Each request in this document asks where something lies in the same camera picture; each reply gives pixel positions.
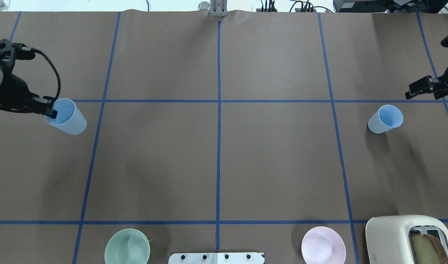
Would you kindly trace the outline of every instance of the grid line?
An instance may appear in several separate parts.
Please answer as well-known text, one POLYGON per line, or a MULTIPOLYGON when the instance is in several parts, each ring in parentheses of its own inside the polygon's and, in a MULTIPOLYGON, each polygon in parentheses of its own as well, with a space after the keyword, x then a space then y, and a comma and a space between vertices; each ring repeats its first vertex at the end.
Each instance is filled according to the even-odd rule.
POLYGON ((21 12, 17 15, 17 20, 15 20, 14 29, 12 29, 12 33, 10 34, 9 40, 12 41, 12 38, 14 38, 15 31, 17 30, 18 23, 20 21, 21 12))
POLYGON ((219 252, 221 220, 221 20, 217 22, 217 168, 216 168, 216 252, 219 252))
POLYGON ((327 74, 328 91, 330 93, 331 111, 333 112, 333 122, 334 122, 334 125, 335 125, 336 142, 338 144, 338 154, 339 154, 339 157, 340 157, 341 170, 343 172, 343 183, 344 183, 344 186, 345 186, 346 206, 348 208, 349 225, 350 225, 350 228, 351 228, 351 239, 353 240, 354 259, 356 261, 356 264, 359 264, 358 244, 356 242, 356 234, 355 234, 355 231, 354 231, 353 213, 351 211, 351 200, 349 198, 348 180, 346 178, 345 161, 344 161, 344 158, 343 158, 343 148, 341 146, 340 133, 339 133, 339 130, 338 130, 338 118, 336 117, 335 100, 334 100, 334 97, 333 97, 333 89, 331 87, 331 78, 330 78, 330 70, 329 70, 329 67, 328 67, 327 50, 326 50, 326 47, 325 47, 325 39, 323 37, 323 26, 322 26, 322 23, 321 23, 320 13, 317 13, 317 16, 318 16, 318 25, 319 25, 319 28, 320 28, 321 46, 322 46, 322 50, 323 50, 323 60, 325 62, 325 71, 326 71, 326 74, 327 74))
MULTIPOLYGON (((416 19, 418 20, 418 25, 420 27, 421 37, 423 39, 423 44, 425 44, 426 55, 428 55, 428 59, 429 59, 430 64, 431 64, 432 72, 434 73, 434 77, 437 78, 436 68, 434 67, 434 62, 433 62, 433 60, 431 58, 431 54, 429 52, 428 42, 426 41, 425 31, 423 30, 423 25, 421 23, 421 17, 420 17, 420 13, 419 12, 416 12, 416 19)), ((448 105, 447 105, 448 101, 446 101, 445 97, 443 97, 441 102, 444 103, 445 112, 447 113, 447 118, 448 118, 448 105)))
MULTIPOLYGON (((102 99, 103 101, 106 99, 106 94, 108 92, 108 83, 109 83, 109 79, 110 79, 111 65, 113 64, 114 48, 116 45, 116 37, 118 35, 118 28, 120 26, 120 18, 121 18, 121 12, 118 12, 118 17, 116 19, 116 28, 114 31, 113 43, 112 43, 111 53, 110 53, 110 61, 108 63, 108 71, 106 72, 105 88, 103 89, 103 99, 102 99)), ((100 107, 100 114, 98 116, 98 124, 96 126, 95 141, 93 143, 92 157, 90 160, 90 169, 88 171, 87 183, 85 184, 85 194, 84 194, 84 198, 83 198, 83 205, 82 205, 81 217, 80 217, 80 222, 79 222, 79 230, 77 232, 76 247, 74 248, 72 264, 76 264, 76 262, 77 262, 77 254, 79 252, 79 244, 80 244, 80 239, 81 239, 81 235, 82 235, 83 221, 84 221, 84 217, 85 217, 85 209, 87 207, 88 191, 90 190, 90 182, 92 179, 93 165, 95 163, 96 148, 98 146, 98 138, 100 136, 100 128, 101 128, 101 124, 102 124, 104 109, 105 109, 105 102, 102 102, 102 105, 100 107)))
MULTIPOLYGON (((358 220, 220 220, 219 224, 366 224, 369 220, 358 219, 358 220)), ((448 219, 439 219, 443 223, 448 223, 448 219)), ((0 220, 0 224, 7 225, 23 225, 23 224, 37 224, 37 225, 78 225, 80 221, 57 221, 57 220, 0 220)), ((214 220, 178 220, 178 221, 162 221, 162 220, 113 220, 113 221, 83 221, 85 226, 94 225, 128 225, 137 224, 144 226, 153 225, 200 225, 200 224, 216 224, 214 220)))
POLYGON ((441 100, 343 100, 343 99, 73 99, 76 103, 443 103, 441 100))

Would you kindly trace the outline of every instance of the bread slice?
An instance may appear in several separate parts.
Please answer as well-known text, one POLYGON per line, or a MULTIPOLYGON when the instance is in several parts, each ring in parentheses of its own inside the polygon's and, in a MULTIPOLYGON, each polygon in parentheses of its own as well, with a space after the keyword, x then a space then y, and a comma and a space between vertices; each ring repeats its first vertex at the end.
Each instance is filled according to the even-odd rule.
POLYGON ((447 253, 439 239, 428 234, 411 234, 417 264, 448 264, 447 253))

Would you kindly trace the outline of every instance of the bowl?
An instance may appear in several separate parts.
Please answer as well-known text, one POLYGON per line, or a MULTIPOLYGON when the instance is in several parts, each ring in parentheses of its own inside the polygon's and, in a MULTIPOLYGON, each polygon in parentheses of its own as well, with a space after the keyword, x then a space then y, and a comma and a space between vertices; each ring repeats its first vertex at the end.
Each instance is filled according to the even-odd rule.
POLYGON ((146 264, 149 256, 149 240, 137 229, 117 232, 105 248, 105 264, 146 264))
POLYGON ((343 264, 346 260, 343 239, 328 227, 310 229, 302 239, 301 251, 307 264, 343 264))

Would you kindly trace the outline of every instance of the black device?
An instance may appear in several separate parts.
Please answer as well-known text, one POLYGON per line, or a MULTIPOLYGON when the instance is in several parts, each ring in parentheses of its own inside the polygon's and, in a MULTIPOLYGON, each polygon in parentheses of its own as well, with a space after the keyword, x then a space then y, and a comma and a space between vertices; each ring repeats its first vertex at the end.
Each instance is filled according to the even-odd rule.
POLYGON ((333 0, 333 7, 338 13, 376 13, 387 9, 378 0, 333 0))
MULTIPOLYGON (((448 47, 448 36, 441 41, 443 47, 448 47)), ((416 82, 409 85, 410 90, 405 92, 407 100, 412 99, 417 95, 434 94, 434 99, 441 99, 448 95, 448 67, 444 74, 437 78, 427 75, 416 82)))
POLYGON ((0 110, 15 113, 36 113, 55 119, 56 110, 52 106, 61 92, 61 80, 56 68, 40 50, 22 43, 0 40, 0 110), (26 82, 12 74, 15 60, 33 60, 36 54, 43 56, 56 74, 58 90, 55 97, 40 98, 28 89, 26 82))
POLYGON ((438 13, 448 0, 333 0, 336 12, 438 13))

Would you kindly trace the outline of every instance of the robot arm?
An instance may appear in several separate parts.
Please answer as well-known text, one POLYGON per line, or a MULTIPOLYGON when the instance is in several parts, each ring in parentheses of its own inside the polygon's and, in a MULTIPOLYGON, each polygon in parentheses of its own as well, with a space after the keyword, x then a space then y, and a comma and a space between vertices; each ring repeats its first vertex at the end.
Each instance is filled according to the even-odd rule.
POLYGON ((7 39, 0 40, 0 110, 15 113, 36 113, 55 119, 56 110, 52 106, 61 92, 61 80, 56 68, 46 55, 21 43, 12 43, 7 39), (58 80, 55 97, 40 98, 28 89, 26 82, 18 78, 12 71, 15 60, 33 60, 36 54, 43 56, 54 70, 58 80))
MULTIPOLYGON (((441 41, 443 47, 448 47, 448 36, 441 41)), ((448 95, 448 67, 442 76, 433 78, 430 75, 425 76, 416 82, 410 84, 410 90, 405 93, 407 100, 417 95, 434 94, 434 98, 441 99, 448 95)))

